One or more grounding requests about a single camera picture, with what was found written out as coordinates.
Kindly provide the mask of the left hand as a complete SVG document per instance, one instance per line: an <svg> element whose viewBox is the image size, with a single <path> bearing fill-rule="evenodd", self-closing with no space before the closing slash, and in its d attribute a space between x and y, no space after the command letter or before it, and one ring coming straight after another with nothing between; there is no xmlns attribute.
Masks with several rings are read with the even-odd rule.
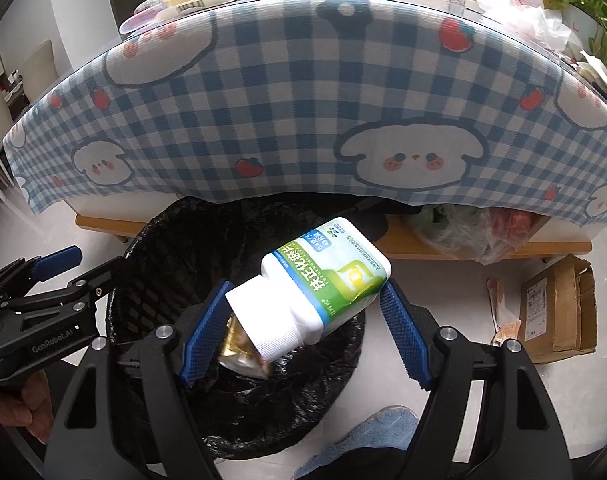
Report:
<svg viewBox="0 0 607 480"><path fill-rule="evenodd" d="M55 417L52 396L44 370L31 375L18 396L0 393L0 423L26 428L34 438L47 444Z"/></svg>

